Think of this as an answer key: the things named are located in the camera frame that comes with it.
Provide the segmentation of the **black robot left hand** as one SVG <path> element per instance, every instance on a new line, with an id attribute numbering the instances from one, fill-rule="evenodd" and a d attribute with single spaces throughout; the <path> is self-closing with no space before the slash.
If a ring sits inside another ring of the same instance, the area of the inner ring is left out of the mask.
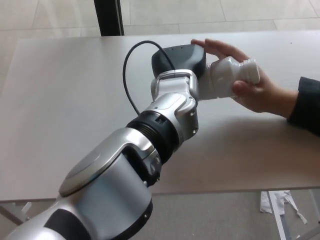
<path id="1" fill-rule="evenodd" d="M 196 44 L 171 46 L 163 49 L 176 70 L 191 70 L 199 79 L 206 69 L 206 53 L 203 47 Z M 164 54 L 158 50 L 151 57 L 153 75 L 157 78 L 161 73 L 171 71 Z"/>

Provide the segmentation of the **person's bare hand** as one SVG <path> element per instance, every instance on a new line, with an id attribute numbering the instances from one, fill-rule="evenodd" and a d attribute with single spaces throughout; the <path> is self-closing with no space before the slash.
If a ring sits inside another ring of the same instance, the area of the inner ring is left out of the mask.
<path id="1" fill-rule="evenodd" d="M 235 46 L 219 40 L 192 39 L 190 43 L 203 47 L 206 53 L 215 55 L 219 59 L 232 57 L 238 62 L 243 62 L 250 58 Z M 250 85 L 241 80 L 234 82 L 233 100 L 255 113 L 270 113 L 289 118 L 294 110 L 298 92 L 275 85 L 261 68 L 259 74 L 260 82 L 257 85 Z"/>

